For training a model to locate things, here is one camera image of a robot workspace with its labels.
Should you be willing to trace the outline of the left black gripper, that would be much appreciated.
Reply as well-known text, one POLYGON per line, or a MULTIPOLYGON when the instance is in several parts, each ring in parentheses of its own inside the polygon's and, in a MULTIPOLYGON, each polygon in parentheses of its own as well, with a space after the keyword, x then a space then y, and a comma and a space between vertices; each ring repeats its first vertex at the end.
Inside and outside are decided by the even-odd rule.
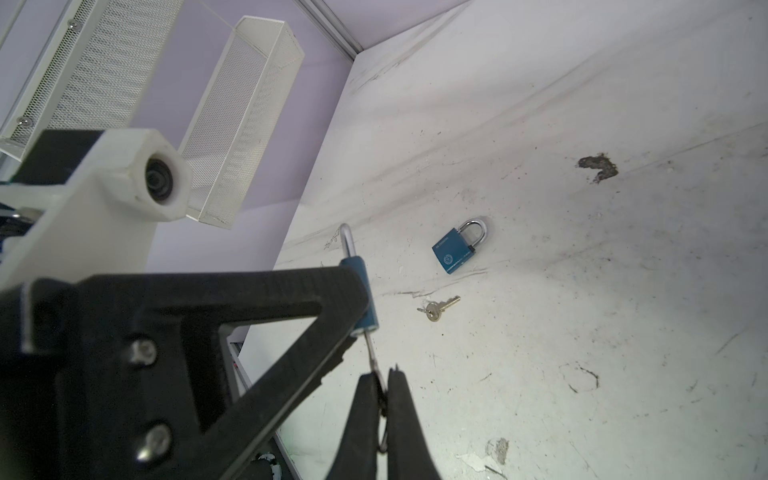
POLYGON ((3 477, 143 477, 140 282, 42 279, 2 291, 3 477))

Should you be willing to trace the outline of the small blue padlock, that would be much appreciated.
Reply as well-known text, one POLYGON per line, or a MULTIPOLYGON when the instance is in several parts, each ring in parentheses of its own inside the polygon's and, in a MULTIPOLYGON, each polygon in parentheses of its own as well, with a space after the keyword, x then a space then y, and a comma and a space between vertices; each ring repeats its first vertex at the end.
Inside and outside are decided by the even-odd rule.
POLYGON ((351 335, 360 337, 370 335, 379 328, 379 322, 375 311, 373 295, 370 288, 369 277, 364 260, 356 253, 351 227, 343 223, 339 227, 341 246, 344 258, 340 265, 351 268, 362 281, 368 295, 368 306, 361 319, 356 323, 351 335))

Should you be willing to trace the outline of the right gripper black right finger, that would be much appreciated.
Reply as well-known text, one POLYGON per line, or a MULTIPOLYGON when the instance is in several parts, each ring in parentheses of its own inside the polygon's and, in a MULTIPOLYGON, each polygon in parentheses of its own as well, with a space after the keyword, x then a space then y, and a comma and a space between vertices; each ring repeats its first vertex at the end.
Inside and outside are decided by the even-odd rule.
POLYGON ((440 480, 403 371, 389 371, 387 396, 388 478, 440 480))

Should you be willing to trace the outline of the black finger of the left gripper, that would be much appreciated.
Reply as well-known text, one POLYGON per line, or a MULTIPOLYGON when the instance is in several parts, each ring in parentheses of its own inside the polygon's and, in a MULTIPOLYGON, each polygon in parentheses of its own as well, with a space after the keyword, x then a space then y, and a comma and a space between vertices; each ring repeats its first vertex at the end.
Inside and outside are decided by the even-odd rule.
POLYGON ((66 479, 231 479, 337 365, 368 306, 352 270, 102 275, 67 286, 66 479), (224 326, 310 326, 240 398, 224 326))

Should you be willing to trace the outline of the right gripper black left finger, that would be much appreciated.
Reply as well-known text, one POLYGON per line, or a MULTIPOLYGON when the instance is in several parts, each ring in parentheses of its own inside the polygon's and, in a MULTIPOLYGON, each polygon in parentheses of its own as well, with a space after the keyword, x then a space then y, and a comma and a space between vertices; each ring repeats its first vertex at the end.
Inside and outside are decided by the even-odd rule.
POLYGON ((327 480, 373 480, 377 475, 379 411, 374 377, 362 375, 327 480))

